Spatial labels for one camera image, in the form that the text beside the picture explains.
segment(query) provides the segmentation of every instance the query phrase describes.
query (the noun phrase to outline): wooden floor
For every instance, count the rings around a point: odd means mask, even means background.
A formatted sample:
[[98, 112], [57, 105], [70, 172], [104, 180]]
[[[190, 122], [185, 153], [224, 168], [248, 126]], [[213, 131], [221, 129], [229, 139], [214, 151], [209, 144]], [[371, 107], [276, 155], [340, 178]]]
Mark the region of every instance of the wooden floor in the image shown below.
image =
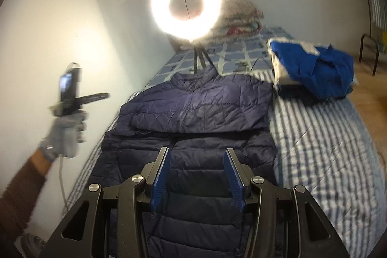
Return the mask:
[[387, 72], [378, 70], [373, 77], [368, 64], [357, 62], [355, 75], [359, 85], [349, 98], [363, 118], [378, 152], [387, 161]]

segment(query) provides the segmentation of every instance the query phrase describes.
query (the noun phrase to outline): ring light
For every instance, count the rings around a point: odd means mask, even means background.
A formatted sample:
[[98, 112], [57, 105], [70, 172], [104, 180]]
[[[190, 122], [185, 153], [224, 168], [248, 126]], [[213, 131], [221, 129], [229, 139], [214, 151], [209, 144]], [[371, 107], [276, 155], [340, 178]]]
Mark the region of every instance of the ring light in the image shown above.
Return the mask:
[[193, 40], [205, 35], [218, 19], [221, 0], [203, 0], [200, 16], [179, 20], [169, 10], [171, 0], [152, 0], [152, 13], [158, 26], [166, 33]]

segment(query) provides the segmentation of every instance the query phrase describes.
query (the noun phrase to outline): gray glove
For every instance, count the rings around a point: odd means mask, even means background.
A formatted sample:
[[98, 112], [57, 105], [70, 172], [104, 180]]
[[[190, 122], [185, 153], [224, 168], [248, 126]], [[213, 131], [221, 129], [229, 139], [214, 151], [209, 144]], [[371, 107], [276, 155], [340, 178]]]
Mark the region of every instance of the gray glove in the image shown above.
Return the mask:
[[75, 157], [78, 150], [78, 143], [84, 142], [82, 131], [86, 129], [84, 120], [87, 113], [77, 113], [58, 117], [55, 119], [47, 138], [44, 138], [39, 145], [44, 157], [54, 162], [58, 155], [63, 157]]

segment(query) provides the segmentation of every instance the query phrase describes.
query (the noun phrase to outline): jacket sleeve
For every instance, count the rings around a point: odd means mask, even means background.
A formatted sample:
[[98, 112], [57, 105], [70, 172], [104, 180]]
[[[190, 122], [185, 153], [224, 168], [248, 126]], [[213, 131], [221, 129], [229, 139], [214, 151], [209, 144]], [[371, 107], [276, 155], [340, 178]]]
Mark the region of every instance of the jacket sleeve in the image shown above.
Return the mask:
[[11, 241], [27, 227], [44, 183], [45, 177], [28, 160], [0, 198], [0, 224]]

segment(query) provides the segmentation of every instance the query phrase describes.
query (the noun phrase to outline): blue striped bedsheet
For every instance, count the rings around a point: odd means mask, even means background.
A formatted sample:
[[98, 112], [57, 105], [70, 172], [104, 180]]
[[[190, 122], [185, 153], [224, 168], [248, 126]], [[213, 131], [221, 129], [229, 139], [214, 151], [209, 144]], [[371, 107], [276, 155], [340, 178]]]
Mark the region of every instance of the blue striped bedsheet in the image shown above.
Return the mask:
[[[264, 27], [253, 38], [213, 45], [207, 51], [220, 74], [250, 73], [273, 82], [266, 42], [278, 36], [291, 38], [281, 27]], [[179, 52], [145, 89], [169, 80], [177, 71], [189, 73], [192, 68], [192, 51]], [[387, 204], [377, 152], [351, 101], [328, 100], [305, 107], [299, 100], [275, 95], [269, 117], [278, 149], [275, 172], [279, 185], [291, 188], [303, 184], [329, 217], [351, 257], [366, 257], [387, 227]], [[107, 130], [114, 127], [117, 118]], [[85, 188], [101, 154], [101, 142], [102, 138], [67, 198], [69, 207]]]

